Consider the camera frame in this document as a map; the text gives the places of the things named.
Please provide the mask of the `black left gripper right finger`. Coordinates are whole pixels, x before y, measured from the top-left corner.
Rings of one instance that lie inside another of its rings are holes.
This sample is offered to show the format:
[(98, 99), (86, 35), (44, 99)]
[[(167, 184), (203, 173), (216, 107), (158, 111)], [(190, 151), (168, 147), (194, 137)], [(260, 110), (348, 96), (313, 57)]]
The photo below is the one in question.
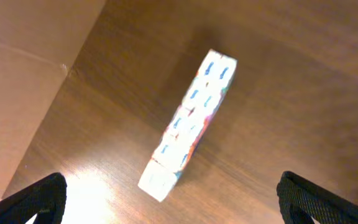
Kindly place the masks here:
[(286, 224), (358, 224), (358, 206), (291, 171), (277, 185), (280, 213)]

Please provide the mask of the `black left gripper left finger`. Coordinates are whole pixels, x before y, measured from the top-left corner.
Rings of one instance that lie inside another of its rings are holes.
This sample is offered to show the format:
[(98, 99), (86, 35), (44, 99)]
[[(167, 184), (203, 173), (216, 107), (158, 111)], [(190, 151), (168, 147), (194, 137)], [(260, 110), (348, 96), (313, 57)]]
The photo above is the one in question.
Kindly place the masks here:
[(67, 182), (55, 172), (0, 201), (0, 223), (61, 224), (67, 200)]

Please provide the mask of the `tissue pack multipack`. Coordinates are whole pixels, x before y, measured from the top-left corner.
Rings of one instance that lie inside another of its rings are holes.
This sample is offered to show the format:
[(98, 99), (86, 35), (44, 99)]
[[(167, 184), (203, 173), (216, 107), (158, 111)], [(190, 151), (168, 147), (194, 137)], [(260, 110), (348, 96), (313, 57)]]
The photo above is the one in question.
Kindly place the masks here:
[(236, 67), (237, 59), (213, 49), (203, 59), (138, 183), (158, 202), (181, 177), (227, 93)]

